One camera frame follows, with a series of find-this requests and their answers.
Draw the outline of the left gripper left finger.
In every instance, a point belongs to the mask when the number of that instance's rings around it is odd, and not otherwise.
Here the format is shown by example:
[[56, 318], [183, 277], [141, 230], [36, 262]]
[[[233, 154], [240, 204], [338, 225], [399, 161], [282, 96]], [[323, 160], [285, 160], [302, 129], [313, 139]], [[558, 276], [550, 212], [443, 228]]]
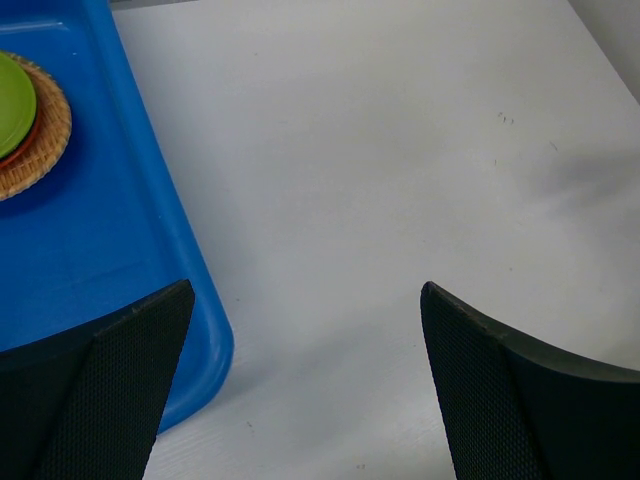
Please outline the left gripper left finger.
[[2, 478], [142, 478], [194, 304], [180, 280], [3, 351]]

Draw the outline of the green plastic plate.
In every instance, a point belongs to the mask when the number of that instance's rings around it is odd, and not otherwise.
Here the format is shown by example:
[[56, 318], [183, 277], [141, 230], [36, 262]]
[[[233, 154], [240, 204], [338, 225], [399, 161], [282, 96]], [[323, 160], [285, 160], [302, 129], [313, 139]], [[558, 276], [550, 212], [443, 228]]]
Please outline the green plastic plate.
[[1, 53], [0, 151], [11, 154], [29, 134], [37, 112], [33, 83], [21, 65]]

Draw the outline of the orange plastic plate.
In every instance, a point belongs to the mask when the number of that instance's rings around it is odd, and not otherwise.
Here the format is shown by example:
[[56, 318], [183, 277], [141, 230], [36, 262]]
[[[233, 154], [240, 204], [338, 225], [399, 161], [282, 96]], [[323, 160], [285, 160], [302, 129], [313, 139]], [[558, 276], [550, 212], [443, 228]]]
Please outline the orange plastic plate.
[[35, 140], [38, 134], [38, 130], [41, 124], [41, 109], [38, 108], [36, 111], [36, 115], [34, 117], [34, 121], [31, 125], [31, 128], [25, 138], [20, 142], [20, 144], [12, 150], [9, 154], [1, 158], [0, 167], [4, 168], [5, 166], [14, 162]]

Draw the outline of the orange-brown woven round tray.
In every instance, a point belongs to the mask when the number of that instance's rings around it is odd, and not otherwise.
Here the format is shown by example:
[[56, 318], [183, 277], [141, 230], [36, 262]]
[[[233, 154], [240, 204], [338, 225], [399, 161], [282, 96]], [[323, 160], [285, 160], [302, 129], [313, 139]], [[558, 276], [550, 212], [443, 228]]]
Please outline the orange-brown woven round tray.
[[71, 137], [71, 107], [54, 78], [33, 61], [1, 51], [16, 60], [35, 88], [41, 124], [31, 145], [11, 164], [1, 168], [1, 200], [14, 197], [42, 180], [61, 159]]

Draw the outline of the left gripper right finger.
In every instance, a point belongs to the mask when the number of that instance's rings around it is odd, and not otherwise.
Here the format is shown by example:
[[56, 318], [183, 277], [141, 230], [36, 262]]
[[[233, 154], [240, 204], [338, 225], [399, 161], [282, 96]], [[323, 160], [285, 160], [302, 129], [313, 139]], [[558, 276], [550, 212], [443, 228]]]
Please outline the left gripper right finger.
[[457, 478], [638, 478], [638, 371], [538, 340], [433, 282], [420, 311]]

